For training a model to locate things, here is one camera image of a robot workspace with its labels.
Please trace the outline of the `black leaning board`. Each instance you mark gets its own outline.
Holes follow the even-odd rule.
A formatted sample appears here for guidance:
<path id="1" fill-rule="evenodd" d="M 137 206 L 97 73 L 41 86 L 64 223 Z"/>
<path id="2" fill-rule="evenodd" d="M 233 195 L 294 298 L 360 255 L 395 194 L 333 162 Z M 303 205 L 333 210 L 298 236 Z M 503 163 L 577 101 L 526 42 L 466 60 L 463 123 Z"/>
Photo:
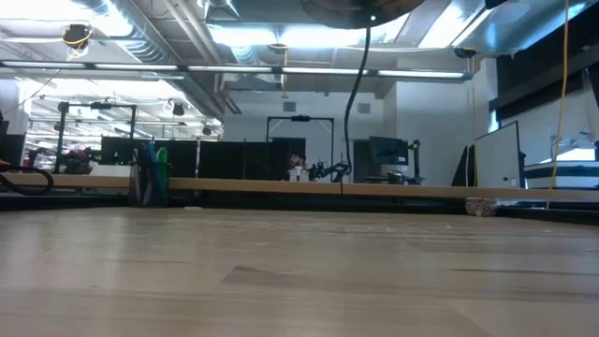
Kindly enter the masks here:
<path id="1" fill-rule="evenodd" d="M 466 146 L 460 156 L 452 186 L 475 186 L 475 146 Z"/>

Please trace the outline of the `black ceiling device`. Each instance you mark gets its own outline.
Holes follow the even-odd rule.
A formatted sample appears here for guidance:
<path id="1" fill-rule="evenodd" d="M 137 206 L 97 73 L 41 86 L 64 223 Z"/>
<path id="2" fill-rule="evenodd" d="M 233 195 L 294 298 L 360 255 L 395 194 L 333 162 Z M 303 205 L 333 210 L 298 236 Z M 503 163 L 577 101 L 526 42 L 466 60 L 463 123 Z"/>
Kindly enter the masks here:
<path id="1" fill-rule="evenodd" d="M 70 49 L 84 51 L 93 33 L 94 29 L 91 25 L 74 23 L 70 24 L 62 33 L 62 40 Z"/>

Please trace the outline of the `black partition panels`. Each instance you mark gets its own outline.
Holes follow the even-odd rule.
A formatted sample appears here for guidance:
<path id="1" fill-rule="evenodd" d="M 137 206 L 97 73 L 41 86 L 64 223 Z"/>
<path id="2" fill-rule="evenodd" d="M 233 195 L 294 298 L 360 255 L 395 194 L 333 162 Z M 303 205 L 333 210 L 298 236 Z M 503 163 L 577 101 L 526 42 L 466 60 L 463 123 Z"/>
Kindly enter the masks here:
<path id="1" fill-rule="evenodd" d="M 264 141 L 157 140 L 168 150 L 171 176 L 281 181 L 291 169 L 291 156 L 305 154 L 305 140 L 274 138 Z"/>

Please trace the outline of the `person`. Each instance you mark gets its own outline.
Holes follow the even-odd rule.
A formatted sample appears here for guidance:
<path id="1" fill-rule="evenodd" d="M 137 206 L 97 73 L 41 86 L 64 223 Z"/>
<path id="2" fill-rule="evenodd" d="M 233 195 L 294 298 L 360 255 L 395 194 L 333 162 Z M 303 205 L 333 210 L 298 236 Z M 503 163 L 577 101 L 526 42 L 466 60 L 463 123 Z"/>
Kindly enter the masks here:
<path id="1" fill-rule="evenodd" d="M 305 170 L 304 158 L 299 154 L 291 154 L 290 156 L 289 178 L 292 182 L 301 180 L 302 172 Z"/>
<path id="2" fill-rule="evenodd" d="M 91 163 L 94 160 L 94 152 L 90 147 L 71 150 L 64 158 L 66 165 L 64 173 L 87 175 L 92 171 Z"/>

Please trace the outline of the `beige wooden desk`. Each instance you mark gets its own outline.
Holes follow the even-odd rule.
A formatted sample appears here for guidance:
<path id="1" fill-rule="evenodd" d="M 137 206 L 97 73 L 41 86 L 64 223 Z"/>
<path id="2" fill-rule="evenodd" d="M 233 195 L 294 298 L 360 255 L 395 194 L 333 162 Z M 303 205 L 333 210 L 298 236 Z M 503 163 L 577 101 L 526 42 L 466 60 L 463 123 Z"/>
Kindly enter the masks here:
<path id="1" fill-rule="evenodd" d="M 18 185 L 42 185 L 46 179 L 38 174 L 5 173 Z M 129 186 L 128 177 L 91 175 L 53 175 L 55 187 L 122 188 Z M 259 192 L 285 194 L 323 194 L 348 196 L 385 196 L 418 198 L 495 198 L 512 200 L 589 201 L 599 202 L 599 191 L 439 187 L 368 183 L 289 183 L 273 181 L 170 178 L 171 190 Z"/>

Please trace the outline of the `small patterned cup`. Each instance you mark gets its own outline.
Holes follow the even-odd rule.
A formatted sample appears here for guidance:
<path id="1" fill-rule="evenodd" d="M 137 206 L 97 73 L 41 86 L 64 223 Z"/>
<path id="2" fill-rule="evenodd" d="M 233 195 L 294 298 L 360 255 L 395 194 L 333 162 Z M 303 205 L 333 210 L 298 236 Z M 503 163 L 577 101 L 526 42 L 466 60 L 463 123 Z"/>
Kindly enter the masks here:
<path id="1" fill-rule="evenodd" d="M 468 215 L 477 217 L 492 217 L 497 212 L 498 203 L 495 198 L 467 198 L 465 211 Z"/>

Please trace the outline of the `dark computer monitor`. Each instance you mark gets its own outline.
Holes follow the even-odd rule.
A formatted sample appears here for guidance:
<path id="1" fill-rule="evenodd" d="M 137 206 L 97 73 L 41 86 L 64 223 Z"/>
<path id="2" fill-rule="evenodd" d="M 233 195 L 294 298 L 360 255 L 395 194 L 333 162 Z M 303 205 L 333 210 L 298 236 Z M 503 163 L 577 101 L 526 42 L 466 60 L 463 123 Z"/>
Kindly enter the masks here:
<path id="1" fill-rule="evenodd" d="M 409 145 L 404 139 L 370 137 L 371 159 L 376 165 L 409 165 Z"/>

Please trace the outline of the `white table with black band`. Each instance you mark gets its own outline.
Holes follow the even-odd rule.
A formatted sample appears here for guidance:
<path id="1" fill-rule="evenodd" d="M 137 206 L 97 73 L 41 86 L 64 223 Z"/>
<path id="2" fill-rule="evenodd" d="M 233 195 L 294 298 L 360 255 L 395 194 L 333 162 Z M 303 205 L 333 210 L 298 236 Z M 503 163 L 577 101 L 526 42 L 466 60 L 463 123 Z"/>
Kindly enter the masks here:
<path id="1" fill-rule="evenodd" d="M 557 156 L 556 173 L 553 162 L 546 159 L 524 168 L 528 189 L 599 189 L 599 159 L 594 149 L 574 149 Z"/>

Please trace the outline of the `whiteboard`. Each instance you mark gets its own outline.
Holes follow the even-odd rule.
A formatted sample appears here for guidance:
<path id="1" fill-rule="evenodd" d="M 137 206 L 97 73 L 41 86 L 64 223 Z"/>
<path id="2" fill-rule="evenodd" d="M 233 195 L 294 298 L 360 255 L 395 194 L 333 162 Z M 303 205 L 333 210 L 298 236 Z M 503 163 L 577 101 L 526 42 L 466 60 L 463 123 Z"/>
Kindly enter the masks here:
<path id="1" fill-rule="evenodd" d="M 524 188 L 524 158 L 519 145 L 519 124 L 506 126 L 475 140 L 477 186 Z"/>

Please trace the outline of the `silver ventilation duct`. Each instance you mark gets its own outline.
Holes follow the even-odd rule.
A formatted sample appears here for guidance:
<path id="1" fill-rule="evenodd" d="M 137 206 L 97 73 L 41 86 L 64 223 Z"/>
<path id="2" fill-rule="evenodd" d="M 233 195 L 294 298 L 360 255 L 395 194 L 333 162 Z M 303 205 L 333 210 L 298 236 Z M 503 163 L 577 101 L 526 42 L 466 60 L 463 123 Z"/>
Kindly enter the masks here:
<path id="1" fill-rule="evenodd" d="M 99 17 L 116 19 L 132 27 L 125 37 L 133 37 L 135 42 L 126 42 L 124 49 L 142 64 L 178 64 L 182 58 L 168 45 L 157 32 L 149 19 L 132 0 L 70 0 L 85 9 L 91 9 Z M 183 92 L 192 106 L 207 117 L 221 120 L 225 106 L 216 95 L 199 81 L 185 75 L 182 80 L 167 80 L 167 83 Z"/>

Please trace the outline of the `black aluminium table frame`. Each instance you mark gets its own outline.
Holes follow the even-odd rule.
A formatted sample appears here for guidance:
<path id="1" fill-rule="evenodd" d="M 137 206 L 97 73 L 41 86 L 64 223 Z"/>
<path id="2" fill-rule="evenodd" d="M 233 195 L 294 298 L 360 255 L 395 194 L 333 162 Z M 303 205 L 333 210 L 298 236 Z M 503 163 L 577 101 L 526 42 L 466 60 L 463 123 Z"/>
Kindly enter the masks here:
<path id="1" fill-rule="evenodd" d="M 129 197 L 119 192 L 101 195 L 63 191 L 33 197 L 0 193 L 0 212 L 124 207 L 130 204 Z M 518 201 L 514 206 L 498 206 L 496 215 L 499 217 L 599 227 L 599 201 L 552 201 L 549 203 L 547 210 L 541 208 L 542 204 L 541 201 Z M 294 195 L 226 191 L 173 193 L 167 205 L 171 208 L 201 207 L 269 211 L 381 212 L 437 215 L 465 215 L 467 213 L 464 198 Z"/>

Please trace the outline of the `black pen cup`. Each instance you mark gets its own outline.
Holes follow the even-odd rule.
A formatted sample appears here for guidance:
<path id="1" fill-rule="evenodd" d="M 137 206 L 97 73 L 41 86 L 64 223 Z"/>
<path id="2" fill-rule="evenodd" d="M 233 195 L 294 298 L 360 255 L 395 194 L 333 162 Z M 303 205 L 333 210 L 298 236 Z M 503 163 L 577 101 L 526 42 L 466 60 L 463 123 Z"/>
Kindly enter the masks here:
<path id="1" fill-rule="evenodd" d="M 141 208 L 167 207 L 170 164 L 131 161 L 129 167 L 129 204 Z"/>

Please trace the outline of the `long ceiling light strip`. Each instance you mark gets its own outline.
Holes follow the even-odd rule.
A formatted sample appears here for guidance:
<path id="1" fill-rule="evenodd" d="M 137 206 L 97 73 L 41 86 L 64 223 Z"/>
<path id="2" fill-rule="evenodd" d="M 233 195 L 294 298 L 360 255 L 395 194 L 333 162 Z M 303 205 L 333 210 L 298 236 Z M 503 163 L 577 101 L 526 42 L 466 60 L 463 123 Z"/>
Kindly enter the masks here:
<path id="1" fill-rule="evenodd" d="M 114 64 L 89 62 L 23 61 L 0 60 L 0 67 L 40 68 L 55 70 L 106 70 L 106 71 L 148 71 L 184 73 L 227 73 L 227 74 L 271 74 L 271 75 L 330 75 L 357 76 L 389 79 L 422 79 L 467 81 L 473 77 L 468 71 L 442 71 L 427 69 L 366 69 L 302 66 L 186 66 L 151 64 Z"/>

